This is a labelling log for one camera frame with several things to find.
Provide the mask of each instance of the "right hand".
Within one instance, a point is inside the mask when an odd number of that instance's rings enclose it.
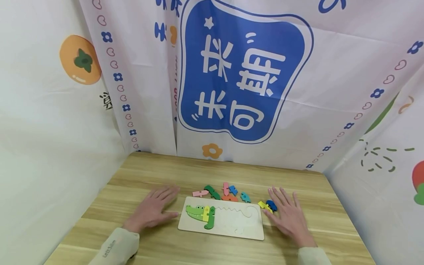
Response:
[[[305,215],[300,207],[296,192],[293,192],[293,200],[287,192],[274,186],[268,189],[269,196],[278,208],[278,216],[267,210],[263,210],[271,222],[285,235],[289,236],[298,248],[317,247],[311,233],[308,230]]]

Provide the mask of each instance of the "orange flower print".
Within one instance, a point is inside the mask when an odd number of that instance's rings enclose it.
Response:
[[[202,146],[203,156],[204,157],[212,157],[213,159],[218,159],[222,154],[222,149],[218,147],[216,144],[208,144]]]

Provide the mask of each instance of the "finger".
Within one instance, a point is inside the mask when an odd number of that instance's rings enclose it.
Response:
[[[293,200],[294,200],[294,205],[300,209],[300,202],[299,199],[297,198],[297,193],[293,192]]]
[[[176,217],[178,217],[178,212],[164,212],[160,216],[159,223],[164,223],[164,222],[169,221],[171,219],[174,219]]]
[[[178,195],[178,193],[180,192],[180,187],[175,186],[174,188],[171,189],[171,193],[169,193],[164,199],[163,202],[165,204],[168,204],[170,202],[172,202]]]
[[[152,197],[152,195],[155,193],[155,191],[156,190],[151,190],[150,192],[149,192],[149,194],[147,194],[147,196],[146,196],[146,198],[151,198]]]
[[[164,193],[165,191],[167,191],[169,189],[168,186],[165,186],[157,191],[155,191],[155,193],[153,193],[152,198],[158,198],[162,193]]]
[[[171,187],[164,191],[162,194],[159,195],[158,199],[163,200],[166,198],[166,196],[170,195],[172,192],[174,192],[175,187]]]
[[[271,200],[275,203],[278,209],[283,209],[283,203],[280,201],[280,199],[277,198],[277,196],[272,192],[271,188],[268,188],[268,194],[271,197]]]
[[[283,206],[288,205],[287,199],[284,197],[284,195],[279,192],[274,186],[272,186],[272,191],[274,192],[274,194],[278,197],[278,199],[280,199],[281,203],[283,204]]]
[[[294,203],[292,199],[290,198],[290,196],[287,194],[287,192],[281,187],[280,187],[280,191],[283,194],[284,198],[286,199],[287,203],[291,206],[294,206]]]
[[[277,224],[278,223],[278,218],[273,215],[272,213],[268,212],[267,210],[263,209],[262,212],[266,215],[266,217],[268,217],[268,219],[273,223],[273,224]]]

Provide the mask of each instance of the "white curtain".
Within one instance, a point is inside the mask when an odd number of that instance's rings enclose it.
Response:
[[[325,172],[378,264],[423,262],[423,1],[81,4],[127,153]]]
[[[126,154],[79,2],[2,1],[0,22],[0,264],[44,264]]]

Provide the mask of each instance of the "white sleeve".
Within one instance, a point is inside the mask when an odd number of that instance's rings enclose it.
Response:
[[[298,259],[299,265],[331,265],[322,248],[300,248]]]
[[[137,252],[140,235],[116,228],[89,265],[125,265]]]

